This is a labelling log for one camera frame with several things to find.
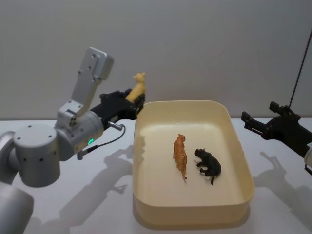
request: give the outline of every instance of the cable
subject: cable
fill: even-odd
[[[300,66],[299,73],[298,73],[298,76],[297,76],[296,84],[294,85],[294,89],[293,89],[293,92],[292,92],[292,98],[291,98],[291,101],[289,103],[289,107],[292,105],[292,102],[293,102],[293,96],[294,96],[294,93],[296,91],[297,84],[298,84],[298,81],[299,81],[299,78],[300,78],[300,75],[301,75],[301,70],[302,70],[302,67],[303,67],[304,60],[306,59],[306,55],[307,55],[307,52],[308,52],[309,44],[310,44],[310,41],[311,41],[311,36],[312,36],[312,29],[311,29],[311,32],[310,32],[310,36],[309,36],[309,40],[308,40],[307,46],[306,46],[306,51],[304,52],[304,56],[303,56],[302,61],[301,61],[301,66]]]
[[[95,146],[92,146],[92,147],[90,147],[90,148],[88,148],[88,149],[85,149],[84,151],[82,151],[82,155],[86,155],[86,154],[90,153],[91,151],[93,151],[93,150],[97,149],[98,147],[101,147],[101,146],[104,146],[104,145],[108,145],[108,144],[113,143],[113,142],[115,142],[115,141],[119,140],[120,138],[122,138],[122,137],[123,137],[123,135],[125,135],[125,132],[126,132],[126,126],[125,126],[125,125],[123,125],[123,124],[121,124],[121,126],[122,126],[122,128],[123,128],[123,132],[122,132],[122,134],[121,134],[119,137],[117,137],[117,138],[116,138],[116,139],[114,139],[114,140],[111,140],[111,141],[105,142],[105,143],[103,143],[103,144],[100,144],[100,145],[95,145]]]

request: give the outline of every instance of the cream plastic bin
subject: cream plastic bin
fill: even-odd
[[[173,159],[177,135],[185,135],[187,182]],[[199,173],[196,149],[222,166],[214,179]],[[214,101],[162,101],[144,105],[135,129],[134,212],[152,228],[219,228],[244,219],[254,182],[226,108]]]

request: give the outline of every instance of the plastic animal figurine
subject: plastic animal figurine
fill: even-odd
[[[196,164],[196,166],[207,167],[207,170],[200,168],[199,171],[205,173],[205,176],[211,176],[211,184],[214,184],[214,178],[221,173],[220,163],[215,157],[212,156],[212,154],[206,152],[205,149],[197,149],[195,150],[194,154],[196,157],[199,157],[201,159],[201,162]]]
[[[187,179],[186,175],[186,163],[187,155],[184,150],[185,136],[179,134],[176,141],[174,142],[174,156],[176,167],[181,171],[184,182]]]
[[[131,103],[134,103],[135,100],[140,96],[141,94],[144,94],[146,91],[145,86],[145,72],[143,73],[137,73],[133,78],[136,79],[136,85],[131,90],[131,92],[126,97],[126,100],[128,100]]]

